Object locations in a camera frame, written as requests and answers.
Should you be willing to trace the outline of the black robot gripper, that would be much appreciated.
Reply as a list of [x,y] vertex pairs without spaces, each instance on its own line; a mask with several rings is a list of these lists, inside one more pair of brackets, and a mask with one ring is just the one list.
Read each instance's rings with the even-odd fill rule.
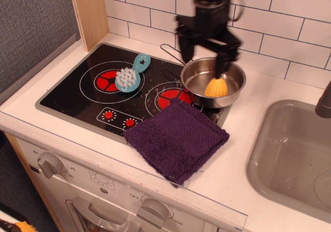
[[238,48],[242,44],[227,28],[229,9],[229,4],[196,5],[194,17],[176,17],[176,33],[183,61],[188,63],[193,58],[195,46],[218,51],[216,79],[220,79],[229,65],[237,60]]

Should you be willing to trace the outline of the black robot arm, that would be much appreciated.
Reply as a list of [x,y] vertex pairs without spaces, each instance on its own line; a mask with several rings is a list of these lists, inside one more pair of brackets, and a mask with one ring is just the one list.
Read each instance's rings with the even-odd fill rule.
[[231,0],[194,0],[195,16],[176,17],[176,34],[183,61],[188,63],[193,58],[196,45],[216,52],[217,79],[237,59],[237,49],[241,45],[241,41],[227,28],[230,2]]

